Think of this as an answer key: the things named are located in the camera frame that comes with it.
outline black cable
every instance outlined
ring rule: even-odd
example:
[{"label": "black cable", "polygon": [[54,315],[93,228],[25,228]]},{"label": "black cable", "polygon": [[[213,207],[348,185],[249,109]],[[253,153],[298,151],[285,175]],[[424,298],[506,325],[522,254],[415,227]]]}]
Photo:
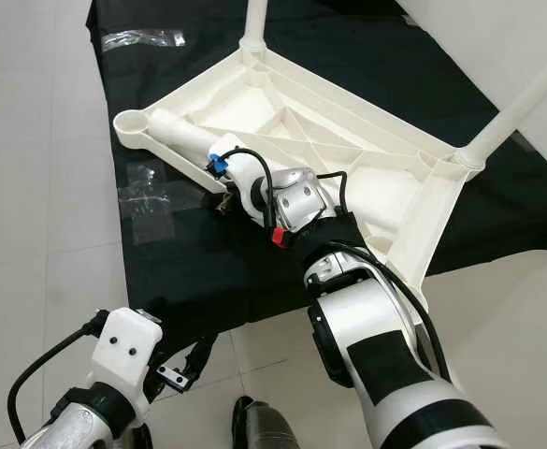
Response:
[{"label": "black cable", "polygon": [[373,267],[378,269],[385,277],[387,277],[400,292],[402,292],[402,294],[408,299],[412,307],[416,310],[416,312],[421,317],[421,320],[423,321],[426,333],[429,336],[431,347],[433,348],[433,353],[435,354],[435,358],[438,362],[439,375],[446,381],[451,382],[452,378],[450,376],[450,371],[448,370],[448,364],[445,359],[445,354],[443,353],[443,349],[441,348],[439,336],[435,329],[435,326],[433,326],[431,317],[426,312],[423,304],[421,304],[416,295],[412,293],[408,286],[404,284],[402,280],[391,269],[389,269],[377,257],[375,257],[375,254],[373,254],[368,248],[368,253],[365,253],[357,248],[354,248],[351,245],[347,245],[339,241],[330,241],[327,243],[327,245],[331,248],[350,253],[352,255],[355,255],[356,257],[360,257],[361,259],[366,260]]},{"label": "black cable", "polygon": [[269,169],[269,166],[266,164],[265,159],[258,153],[253,150],[249,150],[248,148],[239,148],[236,147],[234,150],[231,150],[229,152],[226,152],[225,154],[222,154],[219,158],[220,160],[224,161],[229,156],[233,156],[234,154],[249,154],[250,156],[255,157],[258,162],[263,167],[263,170],[265,171],[265,178],[266,178],[266,211],[267,213],[264,216],[264,225],[265,228],[268,230],[272,230],[277,225],[277,217],[275,213],[275,203],[273,202],[273,179],[271,178],[271,170]]},{"label": "black cable", "polygon": [[7,415],[9,417],[9,423],[11,424],[11,428],[13,429],[13,433],[15,433],[15,438],[18,440],[18,444],[22,444],[26,440],[26,436],[25,433],[23,433],[22,423],[20,422],[20,417],[18,416],[18,410],[16,407],[18,393],[20,392],[20,388],[22,388],[22,385],[40,367],[42,367],[53,357],[61,353],[63,349],[65,349],[76,340],[79,340],[85,335],[94,335],[98,338],[101,334],[101,331],[103,330],[105,322],[107,321],[107,317],[108,311],[98,311],[88,323],[85,323],[76,332],[50,348],[45,354],[43,354],[36,361],[34,361],[32,365],[30,365],[22,374],[20,374],[20,377],[18,377],[13,383],[11,389],[9,390],[9,394],[7,395]]},{"label": "black cable", "polygon": [[348,206],[346,205],[346,184],[348,183],[348,174],[345,171],[334,171],[333,173],[317,175],[317,178],[324,180],[337,176],[341,176],[341,183],[339,184],[339,206],[341,207],[341,211],[346,214],[348,213]]}]

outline black shoe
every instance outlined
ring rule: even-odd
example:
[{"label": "black shoe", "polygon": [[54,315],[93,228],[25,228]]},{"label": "black shoe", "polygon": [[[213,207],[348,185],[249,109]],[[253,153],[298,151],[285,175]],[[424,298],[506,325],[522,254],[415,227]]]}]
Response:
[{"label": "black shoe", "polygon": [[242,396],[236,401],[232,415],[233,449],[248,449],[246,439],[246,408],[254,402],[248,396]]}]

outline tile floor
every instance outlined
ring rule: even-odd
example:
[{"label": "tile floor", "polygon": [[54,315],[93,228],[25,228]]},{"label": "tile floor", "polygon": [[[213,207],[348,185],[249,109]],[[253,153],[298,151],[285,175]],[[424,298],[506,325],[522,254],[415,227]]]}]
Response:
[{"label": "tile floor", "polygon": [[[16,447],[14,378],[96,307],[126,304],[108,119],[83,24],[89,0],[0,0],[0,447]],[[547,252],[427,281],[448,356],[513,447],[547,442]],[[165,394],[157,448],[230,448],[242,394],[270,401],[305,449],[368,448],[354,393],[330,383],[303,311],[225,332],[196,388]],[[24,427],[88,371],[92,342],[22,391]]]}]

